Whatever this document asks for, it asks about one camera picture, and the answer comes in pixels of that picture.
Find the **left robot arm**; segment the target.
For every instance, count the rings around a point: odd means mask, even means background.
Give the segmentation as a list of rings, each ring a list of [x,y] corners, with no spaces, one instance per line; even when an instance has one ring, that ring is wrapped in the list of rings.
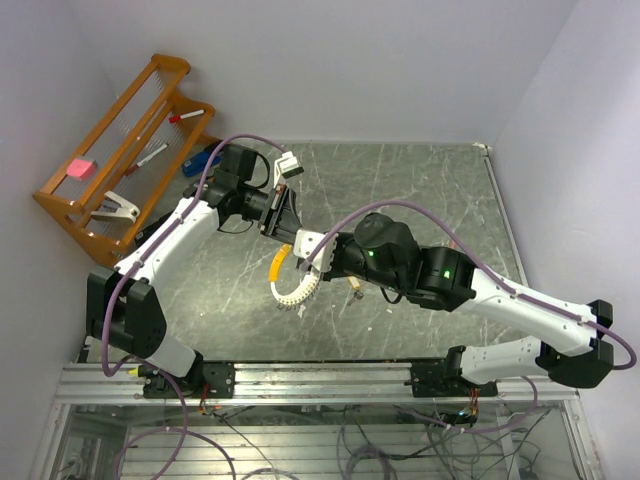
[[[165,290],[185,258],[234,215],[257,223],[284,243],[295,242],[295,194],[287,182],[303,167],[292,152],[282,151],[269,167],[267,180],[254,186],[250,180],[260,156],[248,147],[217,142],[199,181],[185,191],[163,223],[115,266],[90,273],[87,333],[100,342],[106,376],[114,376],[123,365],[109,360],[110,351],[118,349],[124,361],[136,360],[151,374],[166,375],[182,397],[202,389],[205,361],[169,332]]]

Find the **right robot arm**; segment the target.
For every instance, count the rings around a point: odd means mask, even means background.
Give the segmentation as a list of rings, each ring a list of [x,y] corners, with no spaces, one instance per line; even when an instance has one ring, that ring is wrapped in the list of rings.
[[[328,279],[353,276],[420,308],[466,312],[523,332],[497,345],[450,348],[440,380],[452,395],[530,375],[590,389],[614,369],[614,348],[602,333],[612,323],[607,302],[575,304],[541,294],[481,269],[459,250],[419,245],[407,224],[380,213],[366,215],[352,233],[337,233],[323,250],[332,256]]]

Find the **large keyring with yellow handle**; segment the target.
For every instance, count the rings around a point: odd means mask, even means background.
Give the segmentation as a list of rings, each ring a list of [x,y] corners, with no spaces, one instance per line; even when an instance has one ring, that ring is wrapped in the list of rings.
[[[280,270],[291,251],[292,247],[290,245],[283,245],[274,256],[268,272],[268,282],[272,296],[278,307],[285,310],[295,309],[305,304],[313,297],[320,283],[320,273],[314,268],[311,268],[305,273],[298,287],[291,293],[281,294],[278,292],[277,282]]]

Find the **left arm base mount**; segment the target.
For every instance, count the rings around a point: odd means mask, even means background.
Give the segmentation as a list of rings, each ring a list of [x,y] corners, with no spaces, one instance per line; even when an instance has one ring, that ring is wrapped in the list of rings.
[[[145,379],[145,399],[177,399],[178,393],[169,381],[147,367],[140,368]],[[185,398],[231,399],[236,383],[236,369],[230,362],[204,361],[184,378],[174,381]]]

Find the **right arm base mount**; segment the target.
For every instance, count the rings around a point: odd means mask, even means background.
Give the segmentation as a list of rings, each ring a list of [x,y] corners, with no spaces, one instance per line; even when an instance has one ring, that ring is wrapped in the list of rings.
[[[405,382],[411,387],[414,398],[444,398],[470,396],[473,389],[480,397],[496,397],[495,381],[475,384],[462,377],[461,361],[465,346],[451,347],[445,357],[410,359],[410,378]]]

